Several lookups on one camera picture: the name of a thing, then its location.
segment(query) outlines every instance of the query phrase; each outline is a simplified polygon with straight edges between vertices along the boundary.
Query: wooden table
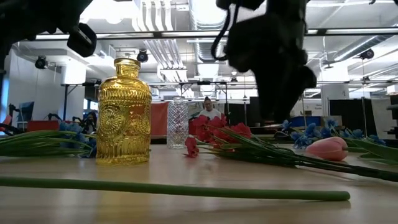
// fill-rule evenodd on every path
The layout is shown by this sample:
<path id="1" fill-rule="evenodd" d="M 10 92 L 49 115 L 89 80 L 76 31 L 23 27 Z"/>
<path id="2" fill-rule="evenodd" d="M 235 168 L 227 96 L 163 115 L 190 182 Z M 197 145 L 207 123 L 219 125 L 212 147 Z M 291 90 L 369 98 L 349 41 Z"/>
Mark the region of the wooden table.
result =
<path id="1" fill-rule="evenodd" d="M 0 223 L 397 223 L 398 185 L 333 172 L 250 164 L 152 146 L 148 164 L 96 166 L 92 159 L 0 159 L 0 175 L 251 189 L 347 190 L 349 202 L 184 197 L 0 187 Z M 363 164 L 383 169 L 383 165 Z"/>

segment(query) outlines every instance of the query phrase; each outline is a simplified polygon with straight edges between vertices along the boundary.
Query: table surface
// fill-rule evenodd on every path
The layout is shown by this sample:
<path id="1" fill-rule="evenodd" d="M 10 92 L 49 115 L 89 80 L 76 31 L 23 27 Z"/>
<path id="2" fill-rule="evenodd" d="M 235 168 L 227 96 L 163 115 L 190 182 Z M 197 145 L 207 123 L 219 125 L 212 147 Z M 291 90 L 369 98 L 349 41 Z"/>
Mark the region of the table surface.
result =
<path id="1" fill-rule="evenodd" d="M 398 185 L 336 172 L 182 156 L 151 146 L 138 166 L 96 166 L 92 159 L 0 159 L 0 175 L 250 189 L 347 190 L 347 202 L 253 200 L 88 190 L 0 187 L 0 223 L 397 223 Z M 398 171 L 396 167 L 350 164 Z"/>

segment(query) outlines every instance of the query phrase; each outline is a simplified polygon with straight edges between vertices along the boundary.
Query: pink tulip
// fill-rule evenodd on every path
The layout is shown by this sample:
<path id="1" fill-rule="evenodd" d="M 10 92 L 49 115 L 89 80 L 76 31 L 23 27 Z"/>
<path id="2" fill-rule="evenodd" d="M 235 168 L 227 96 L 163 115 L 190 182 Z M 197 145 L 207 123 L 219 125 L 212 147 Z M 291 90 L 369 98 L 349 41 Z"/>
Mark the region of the pink tulip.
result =
<path id="1" fill-rule="evenodd" d="M 347 143 L 340 137 L 321 139 L 308 146 L 307 153 L 329 161 L 342 161 L 347 156 Z"/>

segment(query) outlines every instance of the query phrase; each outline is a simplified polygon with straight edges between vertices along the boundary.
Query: glass bottle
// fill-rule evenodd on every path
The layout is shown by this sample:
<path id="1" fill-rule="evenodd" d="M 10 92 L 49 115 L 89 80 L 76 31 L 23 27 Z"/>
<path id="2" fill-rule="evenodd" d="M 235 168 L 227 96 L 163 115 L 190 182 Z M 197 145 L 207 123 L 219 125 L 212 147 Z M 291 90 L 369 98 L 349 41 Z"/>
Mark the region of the glass bottle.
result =
<path id="1" fill-rule="evenodd" d="M 167 108 L 167 147 L 184 149 L 188 138 L 188 104 L 175 97 Z"/>
<path id="2" fill-rule="evenodd" d="M 114 61 L 116 76 L 99 88 L 96 163 L 101 165 L 140 164 L 149 160 L 149 86 L 138 79 L 137 60 Z"/>

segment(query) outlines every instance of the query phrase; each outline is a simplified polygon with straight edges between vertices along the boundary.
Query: yellow glass bottle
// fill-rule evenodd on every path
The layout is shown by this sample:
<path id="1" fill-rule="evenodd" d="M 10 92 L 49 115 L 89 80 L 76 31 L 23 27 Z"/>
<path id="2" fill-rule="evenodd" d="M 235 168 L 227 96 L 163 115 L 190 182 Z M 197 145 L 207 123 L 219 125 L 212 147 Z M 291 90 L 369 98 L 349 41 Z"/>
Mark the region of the yellow glass bottle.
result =
<path id="1" fill-rule="evenodd" d="M 131 165 L 149 160 L 149 86 L 138 79 L 137 60 L 114 61 L 116 76 L 99 88 L 96 163 Z"/>

